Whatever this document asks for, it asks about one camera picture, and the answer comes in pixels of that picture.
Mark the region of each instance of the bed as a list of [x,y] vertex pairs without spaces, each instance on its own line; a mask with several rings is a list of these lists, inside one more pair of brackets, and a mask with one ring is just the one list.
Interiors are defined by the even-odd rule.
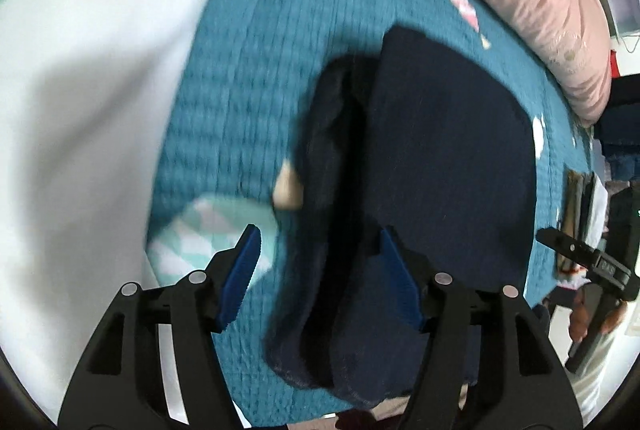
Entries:
[[[0,0],[0,50],[11,53],[0,63],[0,215],[11,233],[0,345],[44,412],[56,419],[120,285],[172,279],[153,273],[146,241],[204,193],[268,205],[322,67],[377,53],[394,23],[462,52],[516,96],[536,141],[536,228],[556,225],[566,169],[591,170],[589,132],[544,64],[482,0],[468,1],[478,30],[451,0]],[[293,389],[262,357],[295,230],[294,213],[276,219],[271,269],[215,337],[254,426],[347,407]],[[553,268],[534,243],[530,304],[553,289]]]

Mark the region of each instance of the patterned fabric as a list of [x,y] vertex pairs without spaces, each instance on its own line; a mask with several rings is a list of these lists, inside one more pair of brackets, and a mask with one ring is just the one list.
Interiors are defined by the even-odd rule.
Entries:
[[[398,22],[463,53],[516,96],[537,125],[536,227],[556,225],[564,169],[590,170],[589,140],[540,60],[481,0],[469,2],[490,48],[450,0],[209,0],[159,160],[150,238],[204,193],[269,204],[283,161],[295,165],[298,128],[322,68],[348,52],[379,53]],[[295,215],[276,218],[273,267],[245,296],[238,320],[215,336],[232,397],[256,426],[348,408],[325,391],[287,386],[262,358],[277,302],[295,301],[283,287],[296,279],[286,266]],[[534,243],[525,291],[531,304],[554,288],[553,270],[553,252]]]
[[251,289],[273,267],[278,224],[268,204],[215,195],[194,201],[149,244],[146,253],[158,282],[173,285],[190,272],[205,269],[215,253],[238,243],[249,223],[262,235]]

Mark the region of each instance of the white fabric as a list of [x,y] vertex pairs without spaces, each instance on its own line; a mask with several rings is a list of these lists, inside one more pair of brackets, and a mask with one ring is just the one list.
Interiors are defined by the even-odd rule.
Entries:
[[206,0],[0,0],[0,345],[56,421],[144,253],[159,149]]
[[591,247],[597,247],[602,239],[605,217],[607,216],[607,203],[609,195],[600,178],[593,174],[593,193],[586,220],[584,241]]
[[[584,305],[590,315],[593,315],[600,302],[602,289],[598,285],[587,284],[583,287],[583,291]],[[585,426],[596,415],[600,385],[602,384],[602,378],[604,377],[605,369],[607,368],[607,363],[610,358],[609,350],[616,339],[616,334],[617,331],[612,331],[601,337],[594,347],[593,353],[584,367],[581,376],[576,376],[572,372],[565,370],[571,386],[574,389],[575,398],[578,401],[580,413],[582,414],[582,422]]]
[[260,258],[247,290],[273,267],[278,222],[271,204],[212,193],[197,198],[149,242],[146,254],[161,286],[173,285],[211,256],[235,246],[248,224],[260,228]]
[[[175,365],[174,339],[171,326],[161,325],[158,327],[158,339],[160,346],[160,361],[162,370],[162,382],[164,383],[164,396],[166,398],[169,416],[181,423],[189,424],[187,412],[182,402],[180,383],[178,382],[178,369]],[[234,403],[234,408],[242,428],[251,428],[252,425],[244,417],[240,407]]]

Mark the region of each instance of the black clamp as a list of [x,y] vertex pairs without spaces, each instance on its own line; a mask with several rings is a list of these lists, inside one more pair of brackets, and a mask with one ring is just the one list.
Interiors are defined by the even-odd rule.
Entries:
[[[401,430],[578,430],[570,383],[539,320],[516,288],[467,289],[407,250],[392,229],[380,251],[400,312],[432,334]],[[61,430],[239,430],[242,425],[210,333],[234,320],[260,253],[248,226],[234,249],[170,287],[125,284],[111,302],[71,379]],[[171,324],[189,425],[168,415],[158,324]],[[478,385],[459,412],[470,325],[482,330]]]
[[602,326],[610,312],[622,302],[634,302],[638,298],[640,278],[609,254],[552,227],[540,229],[536,240],[584,267],[587,279],[602,288],[600,303],[591,318],[587,336],[579,344],[572,345],[564,364],[567,370],[581,376],[602,338]]
[[[240,430],[211,333],[238,312],[260,256],[249,225],[233,249],[177,284],[143,290],[125,284],[98,324],[67,388],[61,430]],[[158,324],[171,324],[175,363],[189,425],[169,417]]]
[[[468,289],[404,248],[391,228],[381,253],[403,317],[432,335],[399,430],[583,428],[562,364],[516,288]],[[458,412],[469,325],[482,330],[478,384]]]

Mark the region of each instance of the metal screw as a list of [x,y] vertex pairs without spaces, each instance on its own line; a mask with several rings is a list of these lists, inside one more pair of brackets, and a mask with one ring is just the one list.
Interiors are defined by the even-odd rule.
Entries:
[[204,271],[194,271],[189,275],[189,282],[192,284],[202,284],[207,279]]
[[134,284],[133,282],[129,282],[128,284],[125,284],[124,286],[122,286],[122,289],[120,289],[120,292],[124,296],[133,296],[134,294],[136,294],[138,292],[138,284]]
[[518,297],[518,290],[516,288],[514,288],[514,286],[512,285],[506,285],[502,288],[502,292],[503,294],[507,297],[507,298],[517,298]]
[[437,273],[434,278],[440,285],[450,285],[453,282],[453,278],[449,273]]

